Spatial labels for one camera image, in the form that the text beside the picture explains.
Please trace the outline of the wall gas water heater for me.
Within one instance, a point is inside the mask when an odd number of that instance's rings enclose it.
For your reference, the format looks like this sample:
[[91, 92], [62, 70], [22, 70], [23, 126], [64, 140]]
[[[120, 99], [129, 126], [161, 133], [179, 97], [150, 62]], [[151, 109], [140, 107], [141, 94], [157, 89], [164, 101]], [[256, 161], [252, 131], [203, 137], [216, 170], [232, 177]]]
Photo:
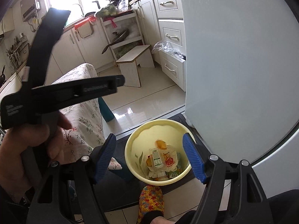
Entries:
[[39, 0], [21, 0], [20, 9], [23, 22], [26, 22], [30, 18], [34, 17], [40, 8]]

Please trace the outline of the green vegetables bag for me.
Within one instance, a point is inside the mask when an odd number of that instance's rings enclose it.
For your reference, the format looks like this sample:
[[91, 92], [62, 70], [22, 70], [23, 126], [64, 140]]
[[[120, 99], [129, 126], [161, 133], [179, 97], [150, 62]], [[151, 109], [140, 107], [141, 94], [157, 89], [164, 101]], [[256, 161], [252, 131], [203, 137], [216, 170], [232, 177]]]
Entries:
[[106, 7], [102, 8], [100, 11], [96, 12], [95, 16], [97, 18], [107, 18], [107, 17], [113, 17], [118, 14], [117, 7], [113, 4], [108, 4]]

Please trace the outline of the floral tablecloth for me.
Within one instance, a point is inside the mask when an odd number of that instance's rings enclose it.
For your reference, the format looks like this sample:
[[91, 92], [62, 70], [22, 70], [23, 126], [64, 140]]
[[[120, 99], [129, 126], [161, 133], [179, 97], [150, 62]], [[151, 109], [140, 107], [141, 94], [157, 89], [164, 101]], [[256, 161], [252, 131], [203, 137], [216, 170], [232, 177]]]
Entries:
[[[52, 84], [73, 80], [98, 77], [93, 65], [83, 63], [64, 74]], [[71, 122], [71, 130], [62, 130], [64, 137], [62, 164], [76, 162], [84, 155], [90, 155], [93, 149], [105, 142], [102, 116], [97, 99], [68, 106], [60, 110]], [[121, 170], [122, 166], [113, 157], [108, 165], [109, 170]]]

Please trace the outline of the small white wooden stool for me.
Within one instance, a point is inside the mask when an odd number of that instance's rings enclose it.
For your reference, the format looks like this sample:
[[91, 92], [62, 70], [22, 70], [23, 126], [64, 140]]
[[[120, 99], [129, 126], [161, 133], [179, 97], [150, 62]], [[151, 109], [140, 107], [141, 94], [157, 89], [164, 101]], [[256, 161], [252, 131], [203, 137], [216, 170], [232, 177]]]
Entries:
[[136, 46], [116, 61], [125, 78], [124, 86], [140, 88], [141, 82], [137, 67], [155, 68], [150, 45]]

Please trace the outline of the yellow trash bin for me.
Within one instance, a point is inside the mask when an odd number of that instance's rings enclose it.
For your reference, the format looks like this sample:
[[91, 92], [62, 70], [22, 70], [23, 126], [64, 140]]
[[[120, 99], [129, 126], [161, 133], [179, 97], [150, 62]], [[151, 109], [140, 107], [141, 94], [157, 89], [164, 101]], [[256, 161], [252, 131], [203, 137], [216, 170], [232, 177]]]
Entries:
[[183, 148], [183, 136], [190, 130], [169, 119], [147, 122], [137, 128], [125, 146], [125, 161], [131, 173], [153, 186], [171, 185], [191, 172]]

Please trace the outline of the clear bag on drawer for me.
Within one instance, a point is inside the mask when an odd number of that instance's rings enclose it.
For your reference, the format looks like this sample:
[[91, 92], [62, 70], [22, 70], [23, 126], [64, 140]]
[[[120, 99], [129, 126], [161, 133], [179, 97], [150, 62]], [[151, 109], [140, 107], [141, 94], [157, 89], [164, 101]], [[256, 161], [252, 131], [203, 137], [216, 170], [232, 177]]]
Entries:
[[179, 50], [173, 48], [169, 41], [158, 41], [152, 48], [152, 54], [156, 54], [158, 52], [165, 52], [174, 55], [177, 58], [182, 60], [186, 60], [186, 55], [181, 53]]

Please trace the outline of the black wok on stove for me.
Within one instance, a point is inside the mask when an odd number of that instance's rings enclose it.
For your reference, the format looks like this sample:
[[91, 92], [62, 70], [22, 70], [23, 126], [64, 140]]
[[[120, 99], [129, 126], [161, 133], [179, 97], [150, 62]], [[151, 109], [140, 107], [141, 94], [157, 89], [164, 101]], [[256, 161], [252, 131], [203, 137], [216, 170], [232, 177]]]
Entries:
[[5, 65], [3, 66], [3, 70], [1, 72], [1, 75], [0, 75], [0, 87], [3, 86], [3, 84], [6, 82], [6, 76], [4, 74], [4, 70], [5, 70]]

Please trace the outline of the black pan on cart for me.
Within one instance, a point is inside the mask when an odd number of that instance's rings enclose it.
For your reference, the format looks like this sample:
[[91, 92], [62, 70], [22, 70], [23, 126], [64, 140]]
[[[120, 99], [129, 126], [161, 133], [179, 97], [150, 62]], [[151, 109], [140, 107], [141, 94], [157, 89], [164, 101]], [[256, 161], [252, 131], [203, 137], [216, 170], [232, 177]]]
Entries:
[[117, 43], [123, 42], [129, 35], [129, 29], [123, 29], [120, 32], [115, 31], [113, 34], [115, 37], [113, 38], [112, 42], [109, 43], [102, 51], [104, 54], [110, 46], [116, 45]]

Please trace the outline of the white plastic bag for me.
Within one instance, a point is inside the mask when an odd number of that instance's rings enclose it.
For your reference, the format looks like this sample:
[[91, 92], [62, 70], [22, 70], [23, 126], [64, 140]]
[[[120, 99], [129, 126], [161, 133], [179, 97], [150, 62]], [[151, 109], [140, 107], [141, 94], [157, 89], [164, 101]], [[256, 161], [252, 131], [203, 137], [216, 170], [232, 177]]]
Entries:
[[163, 140], [156, 140], [145, 157], [147, 178], [152, 181], [167, 181], [182, 173], [180, 154]]

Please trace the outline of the colourful knitted slipper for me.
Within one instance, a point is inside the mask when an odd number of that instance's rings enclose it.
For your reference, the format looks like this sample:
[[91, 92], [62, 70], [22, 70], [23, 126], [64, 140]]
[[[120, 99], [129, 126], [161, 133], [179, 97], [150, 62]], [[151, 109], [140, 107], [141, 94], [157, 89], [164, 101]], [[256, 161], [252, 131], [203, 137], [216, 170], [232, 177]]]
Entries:
[[156, 217], [164, 216], [164, 198], [160, 187], [147, 185], [139, 197], [136, 223], [151, 223]]

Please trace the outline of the red bag door hanger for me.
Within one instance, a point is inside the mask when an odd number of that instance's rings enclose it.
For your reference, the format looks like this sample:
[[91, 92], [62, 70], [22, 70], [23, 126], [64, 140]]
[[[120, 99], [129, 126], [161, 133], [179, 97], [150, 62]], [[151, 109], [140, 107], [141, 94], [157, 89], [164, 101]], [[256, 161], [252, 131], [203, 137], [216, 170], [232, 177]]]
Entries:
[[81, 37], [86, 38], [94, 33], [93, 25], [96, 22], [96, 17], [88, 16], [81, 22], [75, 24], [75, 32]]

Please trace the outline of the white rolling shelf cart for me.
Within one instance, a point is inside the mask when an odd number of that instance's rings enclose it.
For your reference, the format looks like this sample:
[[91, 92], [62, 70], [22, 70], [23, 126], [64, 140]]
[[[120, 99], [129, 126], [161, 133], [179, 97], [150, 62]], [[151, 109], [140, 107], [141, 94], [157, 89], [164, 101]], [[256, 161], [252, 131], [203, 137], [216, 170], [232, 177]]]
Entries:
[[112, 17], [100, 18], [100, 22], [108, 42], [102, 54], [110, 50], [115, 61], [135, 46], [144, 45], [135, 11], [129, 10]]

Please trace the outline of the white refrigerator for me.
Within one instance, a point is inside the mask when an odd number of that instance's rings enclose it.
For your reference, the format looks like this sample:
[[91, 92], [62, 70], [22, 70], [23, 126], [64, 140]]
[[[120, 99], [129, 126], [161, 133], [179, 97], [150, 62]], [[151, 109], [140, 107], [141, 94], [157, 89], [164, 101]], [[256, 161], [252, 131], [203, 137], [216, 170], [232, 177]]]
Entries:
[[298, 0], [181, 0], [186, 117], [248, 160], [268, 197], [298, 188]]

